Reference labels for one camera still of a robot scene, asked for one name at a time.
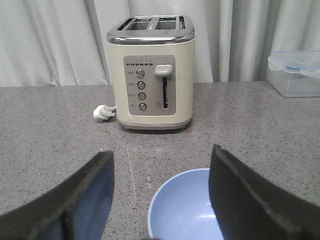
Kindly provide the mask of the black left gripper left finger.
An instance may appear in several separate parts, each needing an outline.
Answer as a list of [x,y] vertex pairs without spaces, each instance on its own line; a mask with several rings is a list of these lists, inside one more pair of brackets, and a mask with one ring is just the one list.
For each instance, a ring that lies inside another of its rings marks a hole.
[[100,240],[115,189],[114,153],[97,153],[72,176],[0,217],[2,240]]

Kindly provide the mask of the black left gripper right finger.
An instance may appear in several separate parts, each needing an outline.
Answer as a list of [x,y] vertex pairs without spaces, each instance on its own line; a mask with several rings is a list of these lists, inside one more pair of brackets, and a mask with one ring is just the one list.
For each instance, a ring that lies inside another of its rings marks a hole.
[[208,192],[225,240],[318,240],[320,208],[212,148]]

